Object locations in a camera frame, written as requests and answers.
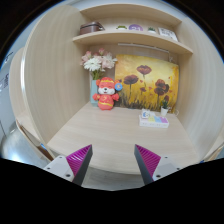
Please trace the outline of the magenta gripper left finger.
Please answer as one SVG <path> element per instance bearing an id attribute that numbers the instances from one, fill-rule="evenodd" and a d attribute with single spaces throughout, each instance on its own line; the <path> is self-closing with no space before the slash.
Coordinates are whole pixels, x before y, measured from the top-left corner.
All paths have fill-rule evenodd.
<path id="1" fill-rule="evenodd" d="M 81 186 L 92 155 L 92 146 L 88 145 L 68 156 L 57 156 L 44 170 Z"/>

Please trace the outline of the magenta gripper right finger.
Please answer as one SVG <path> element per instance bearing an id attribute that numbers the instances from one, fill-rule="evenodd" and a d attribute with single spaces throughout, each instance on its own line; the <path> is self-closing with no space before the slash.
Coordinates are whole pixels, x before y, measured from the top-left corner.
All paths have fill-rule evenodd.
<path id="1" fill-rule="evenodd" d="M 134 155 L 145 185 L 180 170 L 168 156 L 159 156 L 140 145 L 135 145 Z"/>

